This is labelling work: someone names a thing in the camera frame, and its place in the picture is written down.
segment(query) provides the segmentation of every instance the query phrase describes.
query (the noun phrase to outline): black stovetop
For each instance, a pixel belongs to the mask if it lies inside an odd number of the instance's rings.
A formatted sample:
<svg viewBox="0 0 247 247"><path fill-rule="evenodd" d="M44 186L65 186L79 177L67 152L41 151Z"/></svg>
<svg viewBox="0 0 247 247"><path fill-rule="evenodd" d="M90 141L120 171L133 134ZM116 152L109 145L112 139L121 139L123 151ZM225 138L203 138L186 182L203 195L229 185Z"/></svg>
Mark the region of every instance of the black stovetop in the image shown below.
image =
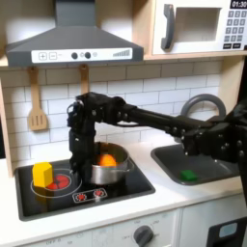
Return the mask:
<svg viewBox="0 0 247 247"><path fill-rule="evenodd" d="M154 193L154 188L134 164L118 184L96 186L84 184L76 175L69 173L69 161L51 162L54 183L46 188L33 185L33 166L15 171L15 182L20 220L27 221L55 214L110 204Z"/></svg>

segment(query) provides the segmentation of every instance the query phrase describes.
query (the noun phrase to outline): gray sink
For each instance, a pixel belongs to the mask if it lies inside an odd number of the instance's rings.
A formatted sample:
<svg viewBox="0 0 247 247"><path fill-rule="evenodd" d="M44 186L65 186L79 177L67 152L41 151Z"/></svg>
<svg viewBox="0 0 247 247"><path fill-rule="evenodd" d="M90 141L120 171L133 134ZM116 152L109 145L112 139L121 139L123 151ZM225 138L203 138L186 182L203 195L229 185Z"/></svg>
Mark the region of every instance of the gray sink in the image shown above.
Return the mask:
<svg viewBox="0 0 247 247"><path fill-rule="evenodd" d="M185 156L181 145L157 148L151 152L151 157L173 181L183 185L197 185L239 176L237 164L215 162L211 157L202 155ZM184 179L184 171L192 172L196 179Z"/></svg>

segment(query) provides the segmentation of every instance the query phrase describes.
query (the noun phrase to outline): orange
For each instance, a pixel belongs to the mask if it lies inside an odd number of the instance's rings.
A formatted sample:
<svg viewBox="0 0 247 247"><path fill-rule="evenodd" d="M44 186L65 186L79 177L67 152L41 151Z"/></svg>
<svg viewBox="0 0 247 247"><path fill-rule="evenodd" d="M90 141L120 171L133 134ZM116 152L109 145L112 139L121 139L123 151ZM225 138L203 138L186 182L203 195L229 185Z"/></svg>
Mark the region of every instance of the orange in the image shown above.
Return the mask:
<svg viewBox="0 0 247 247"><path fill-rule="evenodd" d="M100 156L100 166L117 166L116 159L111 154L103 154Z"/></svg>

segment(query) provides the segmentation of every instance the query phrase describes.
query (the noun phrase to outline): countertop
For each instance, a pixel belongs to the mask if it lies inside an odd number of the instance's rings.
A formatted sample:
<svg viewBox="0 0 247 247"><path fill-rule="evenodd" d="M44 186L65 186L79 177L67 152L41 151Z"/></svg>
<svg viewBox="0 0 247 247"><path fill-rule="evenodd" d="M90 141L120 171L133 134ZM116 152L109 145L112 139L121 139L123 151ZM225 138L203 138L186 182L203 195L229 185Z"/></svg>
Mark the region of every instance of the countertop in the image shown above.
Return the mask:
<svg viewBox="0 0 247 247"><path fill-rule="evenodd" d="M6 161L1 160L0 246L23 245L242 193L239 177L197 186L179 185L152 160L152 144L139 143L125 148L154 186L154 194L29 222L22 222L18 218L15 181L14 178L8 178Z"/></svg>

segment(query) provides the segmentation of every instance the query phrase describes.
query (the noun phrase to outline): range hood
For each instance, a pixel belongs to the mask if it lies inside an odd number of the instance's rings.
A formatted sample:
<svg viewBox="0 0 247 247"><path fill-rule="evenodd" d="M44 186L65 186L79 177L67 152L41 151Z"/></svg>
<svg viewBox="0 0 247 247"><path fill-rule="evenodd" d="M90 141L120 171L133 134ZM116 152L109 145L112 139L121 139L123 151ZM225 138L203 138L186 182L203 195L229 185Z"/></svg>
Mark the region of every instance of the range hood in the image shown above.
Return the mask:
<svg viewBox="0 0 247 247"><path fill-rule="evenodd" d="M138 62L143 47L96 27L96 0L55 0L56 27L6 47L10 67Z"/></svg>

